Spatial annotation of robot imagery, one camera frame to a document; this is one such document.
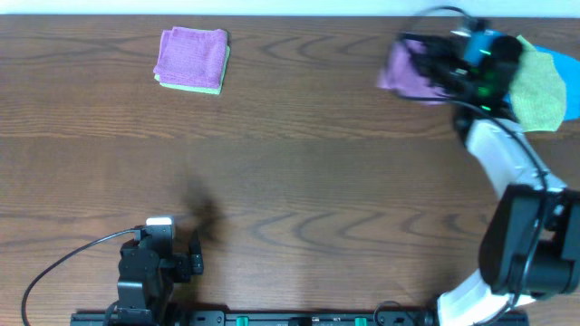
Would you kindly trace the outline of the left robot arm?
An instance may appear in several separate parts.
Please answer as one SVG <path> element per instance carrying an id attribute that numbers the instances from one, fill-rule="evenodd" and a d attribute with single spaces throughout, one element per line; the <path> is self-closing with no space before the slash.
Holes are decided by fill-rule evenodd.
<path id="1" fill-rule="evenodd" d="M 198 231 L 190 234 L 186 253 L 173 251 L 171 225 L 143 225 L 121 247 L 117 291 L 119 325 L 167 325 L 176 319 L 169 299 L 177 283 L 204 272 Z"/>

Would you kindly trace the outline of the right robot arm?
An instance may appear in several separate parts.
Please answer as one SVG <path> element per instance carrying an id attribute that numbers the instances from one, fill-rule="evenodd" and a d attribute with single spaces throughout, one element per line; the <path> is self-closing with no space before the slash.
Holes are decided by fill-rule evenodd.
<path id="1" fill-rule="evenodd" d="M 455 107 L 453 126 L 498 196 L 478 269 L 420 325 L 511 325 L 515 308 L 579 285 L 579 195 L 526 139 L 566 119 L 576 60 L 522 37 L 401 34 L 383 80 L 400 97 Z"/>

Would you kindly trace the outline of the purple microfiber cloth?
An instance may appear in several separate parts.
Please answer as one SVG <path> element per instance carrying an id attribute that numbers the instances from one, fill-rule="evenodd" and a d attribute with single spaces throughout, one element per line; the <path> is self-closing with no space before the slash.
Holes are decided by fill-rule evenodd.
<path id="1" fill-rule="evenodd" d="M 406 40 L 406 46 L 400 41 L 391 45 L 386 63 L 379 70 L 376 87 L 392 91 L 395 95 L 410 101 L 422 101 L 436 105 L 446 99 L 446 92 L 439 86 L 432 86 L 431 81 L 419 74 L 411 62 L 408 49 L 416 54 L 426 53 L 424 42 Z"/>

